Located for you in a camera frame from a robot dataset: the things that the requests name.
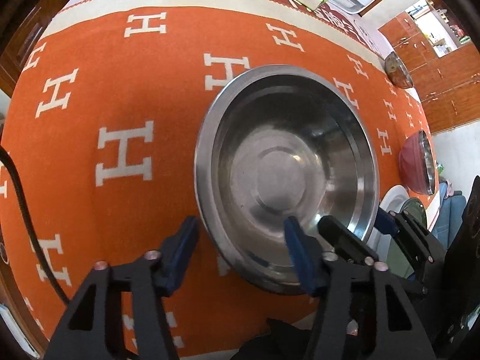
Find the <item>cabinet handle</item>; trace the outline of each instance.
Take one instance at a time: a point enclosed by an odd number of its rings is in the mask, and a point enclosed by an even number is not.
[[[455,108],[455,103],[453,102],[453,100],[450,100],[450,102],[452,103],[452,107],[453,107],[453,110],[455,111],[455,115],[458,115],[457,109]]]

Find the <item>white floor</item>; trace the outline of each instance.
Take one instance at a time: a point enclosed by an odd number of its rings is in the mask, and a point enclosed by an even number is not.
[[[445,167],[442,176],[468,199],[473,180],[480,175],[480,120],[433,135],[433,148]]]

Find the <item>large silver bowl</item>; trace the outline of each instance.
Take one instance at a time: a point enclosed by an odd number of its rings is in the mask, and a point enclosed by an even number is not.
[[[270,65],[232,80],[208,110],[195,193],[223,258],[251,283],[301,293],[283,235],[334,215],[367,239],[379,200],[376,157],[351,103],[318,75]]]

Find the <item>table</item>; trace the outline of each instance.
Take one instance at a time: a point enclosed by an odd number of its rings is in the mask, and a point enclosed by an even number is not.
[[[401,183],[401,144],[420,128],[428,132],[428,124],[421,103],[383,72],[385,39],[334,5],[311,12],[293,3],[72,0],[54,18],[20,76],[2,145],[18,167],[39,242],[69,297],[96,261],[133,261],[186,215],[198,216],[197,133],[216,94],[246,69],[292,64],[334,83],[367,125],[380,196]],[[0,219],[10,265],[50,337],[64,306],[38,265],[6,172],[4,182]],[[265,332],[267,317],[308,323],[315,308],[306,295],[283,297],[243,281],[205,231],[182,288],[165,300],[183,357],[228,358]],[[135,350],[128,297],[123,321]]]

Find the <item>black cable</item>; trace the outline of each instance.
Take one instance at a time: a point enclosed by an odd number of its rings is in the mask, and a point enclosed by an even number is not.
[[[45,258],[45,254],[43,253],[42,247],[38,242],[37,235],[35,234],[35,230],[33,228],[32,217],[30,216],[30,212],[28,211],[28,206],[25,198],[25,194],[23,193],[22,183],[20,181],[20,176],[18,175],[17,168],[9,154],[6,150],[0,146],[0,161],[3,163],[4,167],[7,169],[8,173],[10,174],[11,181],[13,183],[13,187],[15,189],[15,194],[17,195],[18,205],[20,206],[20,212],[22,213],[23,223],[25,224],[25,228],[27,229],[28,237],[30,237],[30,241],[32,242],[33,249],[35,254],[37,255],[38,262],[42,267],[43,271],[46,274],[46,277],[50,281],[53,289],[57,293],[58,297],[62,300],[65,305],[68,305],[70,299],[68,299],[67,294],[63,291],[62,287],[58,283],[57,279],[53,275],[52,270],[50,269],[49,263]]]

